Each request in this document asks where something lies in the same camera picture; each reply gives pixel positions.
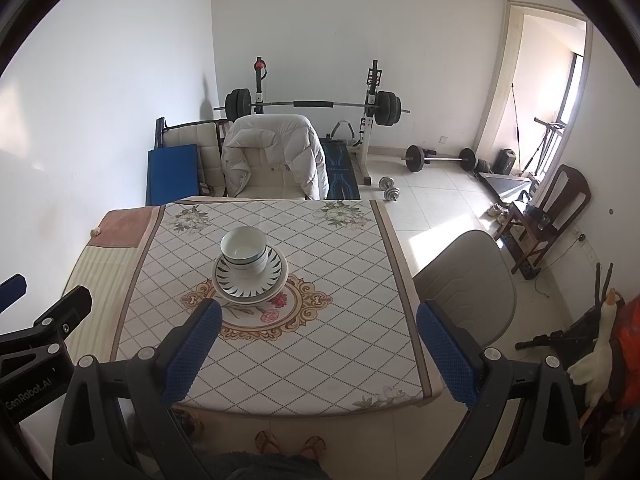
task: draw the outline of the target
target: silver dumbbell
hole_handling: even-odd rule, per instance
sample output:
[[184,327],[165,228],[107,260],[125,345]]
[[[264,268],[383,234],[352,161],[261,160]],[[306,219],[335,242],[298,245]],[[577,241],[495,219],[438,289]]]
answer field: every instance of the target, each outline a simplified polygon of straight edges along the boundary
[[400,197],[400,190],[394,186],[394,180],[390,176],[382,177],[378,187],[385,192],[385,200],[387,202],[395,202]]

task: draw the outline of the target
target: gray chair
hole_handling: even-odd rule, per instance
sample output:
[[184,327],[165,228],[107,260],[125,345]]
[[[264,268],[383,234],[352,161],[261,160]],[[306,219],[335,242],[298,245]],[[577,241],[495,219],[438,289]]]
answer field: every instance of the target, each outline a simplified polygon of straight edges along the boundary
[[449,319],[484,348],[513,319],[516,291],[494,239],[468,231],[414,277],[421,301],[435,300]]

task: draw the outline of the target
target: door frame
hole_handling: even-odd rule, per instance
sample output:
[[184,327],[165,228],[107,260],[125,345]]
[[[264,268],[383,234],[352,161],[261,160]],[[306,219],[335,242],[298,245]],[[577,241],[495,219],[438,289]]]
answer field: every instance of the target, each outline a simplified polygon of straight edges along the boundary
[[[580,12],[573,12],[570,10],[559,9],[558,7],[551,7],[541,4],[534,4],[529,2],[520,2],[517,0],[508,0],[504,11],[504,23],[502,26],[502,39],[500,40],[500,46],[498,48],[498,54],[496,57],[496,63],[494,67],[494,75],[487,94],[487,101],[482,112],[481,120],[478,124],[478,130],[476,131],[476,139],[474,141],[474,149],[479,158],[485,158],[488,155],[489,150],[493,147],[495,138],[498,134],[498,128],[502,121],[502,116],[509,99],[511,92],[511,83],[515,76],[516,65],[518,62],[518,54],[520,53],[520,42],[522,40],[522,27],[524,25],[524,16],[541,16],[543,13],[540,11],[552,12],[559,16],[566,16],[573,18],[574,20],[581,20],[586,23],[586,33],[584,38],[584,62],[582,66],[582,75],[580,77],[580,84],[578,85],[578,93],[574,109],[572,110],[571,117],[567,123],[564,133],[562,134],[562,141],[553,161],[549,166],[548,174],[554,174],[558,168],[559,161],[566,146],[567,140],[571,136],[572,129],[575,123],[575,117],[580,109],[582,102],[582,96],[584,94],[584,87],[586,85],[587,77],[589,74],[589,66],[591,63],[591,47],[593,41],[593,23],[591,23],[584,14]],[[545,182],[549,179],[544,179],[543,183],[538,187],[539,196],[543,189],[546,188]]]

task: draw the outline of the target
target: patterned plate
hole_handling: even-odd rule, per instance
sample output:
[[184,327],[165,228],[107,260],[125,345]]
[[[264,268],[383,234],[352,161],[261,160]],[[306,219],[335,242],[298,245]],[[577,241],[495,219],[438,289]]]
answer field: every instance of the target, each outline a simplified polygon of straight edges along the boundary
[[242,276],[230,269],[224,258],[216,262],[215,278],[220,289],[233,298],[256,298],[272,288],[282,272],[280,255],[267,246],[267,265],[260,274]]

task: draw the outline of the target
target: plate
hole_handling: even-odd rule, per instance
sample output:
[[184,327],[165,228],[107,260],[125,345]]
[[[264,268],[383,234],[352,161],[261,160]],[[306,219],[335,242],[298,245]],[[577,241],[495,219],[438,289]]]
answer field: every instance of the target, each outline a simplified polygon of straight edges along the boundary
[[237,304],[260,303],[278,294],[287,282],[289,266],[279,249],[267,247],[267,251],[267,266],[263,272],[250,278],[234,273],[220,256],[213,267],[211,280],[216,292],[223,299]]

